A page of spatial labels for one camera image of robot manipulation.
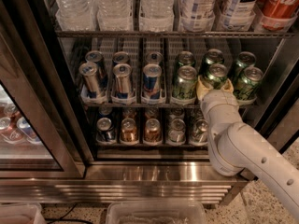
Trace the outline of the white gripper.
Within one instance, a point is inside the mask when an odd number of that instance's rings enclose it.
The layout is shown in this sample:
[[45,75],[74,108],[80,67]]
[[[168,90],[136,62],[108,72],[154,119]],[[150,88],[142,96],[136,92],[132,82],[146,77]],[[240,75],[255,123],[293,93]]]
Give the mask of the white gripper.
[[227,79],[222,86],[223,91],[213,90],[213,86],[204,81],[202,76],[198,77],[196,94],[201,101],[201,110],[209,128],[213,132],[223,132],[231,124],[241,122],[239,105],[231,93],[234,86],[230,79]]

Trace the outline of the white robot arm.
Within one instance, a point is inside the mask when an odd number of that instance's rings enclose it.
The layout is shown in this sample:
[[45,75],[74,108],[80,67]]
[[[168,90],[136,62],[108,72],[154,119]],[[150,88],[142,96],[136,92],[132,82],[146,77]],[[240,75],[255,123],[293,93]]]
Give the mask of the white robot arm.
[[196,94],[208,123],[208,155],[221,175],[250,170],[299,219],[299,170],[256,130],[243,122],[230,81],[218,90],[197,79]]

